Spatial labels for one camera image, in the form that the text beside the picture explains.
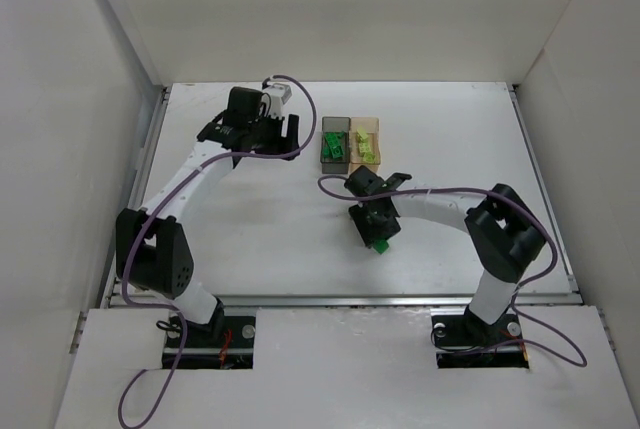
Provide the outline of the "green lego from cluster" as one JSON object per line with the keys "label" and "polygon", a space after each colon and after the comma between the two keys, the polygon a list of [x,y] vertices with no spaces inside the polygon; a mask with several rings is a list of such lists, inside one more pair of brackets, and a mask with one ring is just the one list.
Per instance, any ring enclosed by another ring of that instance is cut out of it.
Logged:
{"label": "green lego from cluster", "polygon": [[343,149],[340,145],[337,146],[328,146],[330,150],[330,155],[328,157],[332,159],[341,159],[344,156]]}

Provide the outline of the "small green lego plate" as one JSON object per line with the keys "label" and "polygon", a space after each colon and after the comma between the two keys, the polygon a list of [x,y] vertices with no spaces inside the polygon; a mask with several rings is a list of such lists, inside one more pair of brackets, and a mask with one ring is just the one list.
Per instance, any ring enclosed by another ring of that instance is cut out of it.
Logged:
{"label": "small green lego plate", "polygon": [[340,132],[325,132],[324,138],[329,146],[341,145],[344,140],[345,133]]}

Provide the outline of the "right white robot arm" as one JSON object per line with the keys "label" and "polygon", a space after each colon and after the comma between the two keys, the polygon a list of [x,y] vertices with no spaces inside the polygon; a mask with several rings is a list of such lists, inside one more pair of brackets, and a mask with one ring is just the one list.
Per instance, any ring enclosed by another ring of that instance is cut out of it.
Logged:
{"label": "right white robot arm", "polygon": [[365,166],[344,182],[356,198],[349,215],[366,247],[383,251],[401,230],[401,218],[421,219],[467,234],[484,269],[467,306],[468,316],[486,326],[506,312],[528,266],[547,243],[540,223],[508,185],[488,192],[440,192],[426,187],[400,186],[411,179],[394,173],[382,179]]}

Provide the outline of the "green yellow lego cluster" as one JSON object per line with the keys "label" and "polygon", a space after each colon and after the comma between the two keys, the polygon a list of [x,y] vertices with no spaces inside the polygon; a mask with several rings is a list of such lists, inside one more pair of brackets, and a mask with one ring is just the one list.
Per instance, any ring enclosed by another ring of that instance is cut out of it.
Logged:
{"label": "green yellow lego cluster", "polygon": [[387,240],[377,240],[372,244],[372,248],[378,254],[384,254],[389,249],[389,247],[390,247],[390,245],[389,245],[389,242]]}

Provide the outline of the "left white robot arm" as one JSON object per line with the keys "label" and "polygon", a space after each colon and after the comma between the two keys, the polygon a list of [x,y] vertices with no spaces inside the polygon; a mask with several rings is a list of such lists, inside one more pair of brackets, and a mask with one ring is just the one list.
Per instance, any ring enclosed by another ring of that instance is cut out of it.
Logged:
{"label": "left white robot arm", "polygon": [[171,180],[141,208],[121,211],[116,272],[124,288],[155,293],[196,326],[215,325],[222,304],[194,278],[185,225],[246,154],[285,160],[298,155],[299,118],[283,114],[290,97],[283,83],[232,88],[226,108],[197,134]]}

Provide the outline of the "yellow lego from cluster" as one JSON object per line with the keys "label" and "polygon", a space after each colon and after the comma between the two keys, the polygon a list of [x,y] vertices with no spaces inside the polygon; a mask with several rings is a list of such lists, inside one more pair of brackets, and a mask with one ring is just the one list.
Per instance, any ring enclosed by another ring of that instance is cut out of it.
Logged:
{"label": "yellow lego from cluster", "polygon": [[373,149],[372,146],[369,143],[359,143],[358,144],[358,153],[360,155],[362,155],[363,153],[366,152],[372,152],[373,153]]}

